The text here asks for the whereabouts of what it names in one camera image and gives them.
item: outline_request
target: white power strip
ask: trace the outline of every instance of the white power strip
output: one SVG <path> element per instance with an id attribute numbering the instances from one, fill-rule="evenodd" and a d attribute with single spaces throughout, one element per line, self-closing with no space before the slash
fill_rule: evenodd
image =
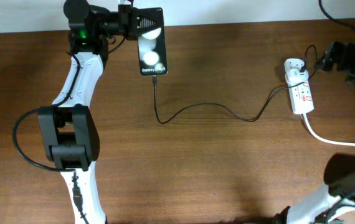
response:
<path id="1" fill-rule="evenodd" d="M 355 146 L 353 142 L 337 142 L 324 139 L 318 136 L 310 127 L 308 117 L 306 116 L 307 113 L 314 110 L 313 106 L 313 99 L 310 92 L 309 87 L 309 73 L 307 70 L 304 72 L 300 72 L 301 68 L 305 63 L 300 59 L 291 58 L 285 61 L 284 68 L 285 68 L 285 81 L 287 82 L 288 86 L 295 86 L 299 83 L 296 87 L 290 88 L 290 98 L 291 98 L 291 105 L 292 111 L 294 114 L 300 114 L 301 118 L 305 122 L 306 127 L 308 128 L 309 132 L 320 141 L 330 143 L 330 144 L 337 144 L 342 146 Z"/>
<path id="2" fill-rule="evenodd" d="M 309 72 L 300 72 L 305 63 L 300 59 L 291 58 L 285 61 L 285 81 L 288 86 L 295 86 L 301 82 L 303 84 L 290 88 L 290 98 L 292 111 L 294 114 L 305 114 L 314 110 L 313 98 L 309 87 Z"/>

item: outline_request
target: black mount bracket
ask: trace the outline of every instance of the black mount bracket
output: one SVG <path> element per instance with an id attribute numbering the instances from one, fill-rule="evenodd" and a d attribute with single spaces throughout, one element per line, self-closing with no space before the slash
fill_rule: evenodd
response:
<path id="1" fill-rule="evenodd" d="M 335 154 L 324 171 L 331 196 L 344 196 L 355 189 L 355 156 Z M 355 202 L 355 195 L 350 198 Z"/>
<path id="2" fill-rule="evenodd" d="M 87 171 L 100 152 L 100 139 L 89 107 L 49 108 L 38 114 L 45 154 L 56 168 L 82 168 Z M 72 124 L 74 132 L 61 132 Z"/>
<path id="3" fill-rule="evenodd" d="M 273 217 L 272 224 L 287 224 L 287 216 L 288 216 L 288 210 L 290 209 L 290 206 L 284 208 L 284 210 L 276 214 Z"/>
<path id="4" fill-rule="evenodd" d="M 154 9 L 137 9 L 119 5 L 118 12 L 89 5 L 87 0 L 66 0 L 64 14 L 69 20 L 70 51 L 100 55 L 105 67 L 108 60 L 108 40 L 122 35 L 126 40 L 137 40 L 142 34 L 163 27 L 163 15 Z"/>
<path id="5" fill-rule="evenodd" d="M 323 57 L 318 61 L 317 68 L 326 72 L 337 64 L 337 71 L 347 73 L 346 81 L 355 85 L 355 44 L 333 42 Z"/>

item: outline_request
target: white cable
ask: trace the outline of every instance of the white cable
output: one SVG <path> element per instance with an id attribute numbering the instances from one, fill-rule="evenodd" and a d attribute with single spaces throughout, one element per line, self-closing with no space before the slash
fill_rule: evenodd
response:
<path id="1" fill-rule="evenodd" d="M 336 141 L 330 141 L 327 139 L 323 139 L 322 137 L 318 136 L 310 127 L 309 121 L 308 121 L 308 117 L 306 116 L 306 114 L 302 114 L 303 120 L 305 121 L 306 127 L 308 128 L 309 132 L 316 138 L 319 139 L 320 141 L 326 142 L 326 143 L 330 143 L 330 144 L 337 144 L 337 145 L 342 145 L 342 146 L 355 146 L 355 143 L 351 143 L 351 142 L 336 142 Z"/>

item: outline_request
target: green led light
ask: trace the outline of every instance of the green led light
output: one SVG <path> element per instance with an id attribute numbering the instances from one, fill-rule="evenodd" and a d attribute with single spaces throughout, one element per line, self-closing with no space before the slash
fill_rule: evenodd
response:
<path id="1" fill-rule="evenodd" d="M 86 39 L 86 36 L 87 36 L 86 30 L 81 30 L 81 31 L 79 32 L 79 37 L 80 37 L 80 38 Z"/>

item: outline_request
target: smartphone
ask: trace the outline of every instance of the smartphone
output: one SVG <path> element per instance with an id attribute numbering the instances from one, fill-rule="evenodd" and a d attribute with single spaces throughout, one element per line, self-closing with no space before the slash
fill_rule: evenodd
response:
<path id="1" fill-rule="evenodd" d="M 168 73 L 168 63 L 166 61 L 166 45 L 164 30 L 164 14 L 161 8 L 140 9 L 151 15 L 160 25 L 157 29 L 149 31 L 138 37 L 140 74 L 165 75 Z M 140 18 L 140 27 L 152 26 L 155 21 L 145 17 Z"/>

